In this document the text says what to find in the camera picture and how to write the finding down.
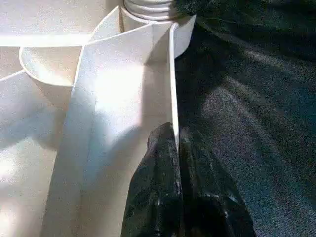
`white cylindrical post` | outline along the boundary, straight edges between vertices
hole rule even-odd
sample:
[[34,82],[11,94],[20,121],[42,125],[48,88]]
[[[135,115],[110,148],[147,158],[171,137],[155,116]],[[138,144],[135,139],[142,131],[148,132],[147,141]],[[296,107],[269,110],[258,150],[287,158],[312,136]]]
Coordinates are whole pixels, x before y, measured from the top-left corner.
[[124,0],[124,4],[133,15],[146,20],[171,20],[179,15],[174,0]]

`white plastic partition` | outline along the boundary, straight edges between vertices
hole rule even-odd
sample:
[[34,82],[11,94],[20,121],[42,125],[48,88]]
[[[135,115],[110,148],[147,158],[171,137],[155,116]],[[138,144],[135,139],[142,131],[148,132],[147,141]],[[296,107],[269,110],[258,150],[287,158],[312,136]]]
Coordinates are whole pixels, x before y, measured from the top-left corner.
[[65,112],[0,47],[0,236],[39,236]]
[[195,17],[154,22],[111,7],[83,41],[43,34],[47,41],[35,35],[21,45],[24,70],[18,48],[0,51],[11,62],[0,65],[0,162],[17,182],[0,194],[8,199],[0,222],[16,217],[0,235],[40,235],[54,166],[41,236],[119,236],[149,132],[172,122],[178,141],[174,57],[188,47]]

